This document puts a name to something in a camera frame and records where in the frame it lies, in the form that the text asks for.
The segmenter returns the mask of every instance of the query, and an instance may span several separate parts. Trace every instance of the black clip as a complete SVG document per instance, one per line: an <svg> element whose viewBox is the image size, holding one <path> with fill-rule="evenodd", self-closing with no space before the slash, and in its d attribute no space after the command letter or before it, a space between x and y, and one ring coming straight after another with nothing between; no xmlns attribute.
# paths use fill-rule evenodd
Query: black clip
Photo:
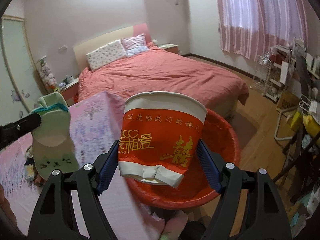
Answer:
<svg viewBox="0 0 320 240"><path fill-rule="evenodd" d="M27 117L5 126L0 126L0 150L18 140L20 137L31 132L41 124L39 114L31 114Z"/></svg>

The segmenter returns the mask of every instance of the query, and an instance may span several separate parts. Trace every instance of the cabinet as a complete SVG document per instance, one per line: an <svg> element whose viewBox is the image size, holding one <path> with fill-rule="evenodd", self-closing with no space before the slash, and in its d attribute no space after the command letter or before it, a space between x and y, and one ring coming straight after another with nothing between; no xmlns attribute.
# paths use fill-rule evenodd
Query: cabinet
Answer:
<svg viewBox="0 0 320 240"><path fill-rule="evenodd" d="M46 94L31 57L23 19L3 17L0 28L0 125L26 117Z"/></svg>
<svg viewBox="0 0 320 240"><path fill-rule="evenodd" d="M167 52L179 54L179 45L176 45L176 44L163 44L163 45L160 45L159 48L164 49Z"/></svg>
<svg viewBox="0 0 320 240"><path fill-rule="evenodd" d="M71 84L66 85L63 89L61 89L60 93L62 94L64 100L66 100L68 106L72 103L74 104L72 98L78 93L79 90L79 78L76 78Z"/></svg>

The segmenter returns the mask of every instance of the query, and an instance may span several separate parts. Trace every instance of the floral pillow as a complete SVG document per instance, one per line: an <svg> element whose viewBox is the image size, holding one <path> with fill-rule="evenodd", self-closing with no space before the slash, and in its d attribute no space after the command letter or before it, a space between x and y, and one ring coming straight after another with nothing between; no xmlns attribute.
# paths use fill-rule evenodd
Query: floral pillow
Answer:
<svg viewBox="0 0 320 240"><path fill-rule="evenodd" d="M111 62L127 57L127 52L120 40L116 40L88 53L86 57L91 71L95 72Z"/></svg>
<svg viewBox="0 0 320 240"><path fill-rule="evenodd" d="M149 50L146 44L146 38L144 34L140 34L138 36L131 37L128 39L122 38L121 43L124 46L124 49L128 54L128 57L132 57L134 55L137 55L139 53Z"/></svg>

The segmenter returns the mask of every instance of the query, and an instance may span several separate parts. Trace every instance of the red bedspread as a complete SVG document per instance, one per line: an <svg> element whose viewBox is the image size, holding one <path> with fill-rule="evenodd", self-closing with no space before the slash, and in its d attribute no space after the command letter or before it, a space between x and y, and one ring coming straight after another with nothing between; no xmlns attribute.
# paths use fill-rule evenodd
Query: red bedspread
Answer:
<svg viewBox="0 0 320 240"><path fill-rule="evenodd" d="M188 95L209 109L231 98L245 104L248 87L230 71L155 46L150 48L94 73L85 68L79 77L79 100L105 90L124 98L146 91L169 91Z"/></svg>

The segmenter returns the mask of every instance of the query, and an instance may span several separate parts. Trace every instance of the green sock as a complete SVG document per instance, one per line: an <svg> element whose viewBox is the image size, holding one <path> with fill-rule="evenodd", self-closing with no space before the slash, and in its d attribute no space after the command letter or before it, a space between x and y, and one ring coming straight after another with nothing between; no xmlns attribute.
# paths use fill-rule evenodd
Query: green sock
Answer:
<svg viewBox="0 0 320 240"><path fill-rule="evenodd" d="M47 180L55 169L63 173L77 171L79 163L75 145L70 137L70 111L60 93L52 93L38 100L32 112L41 116L41 124L32 133L32 155L38 173Z"/></svg>

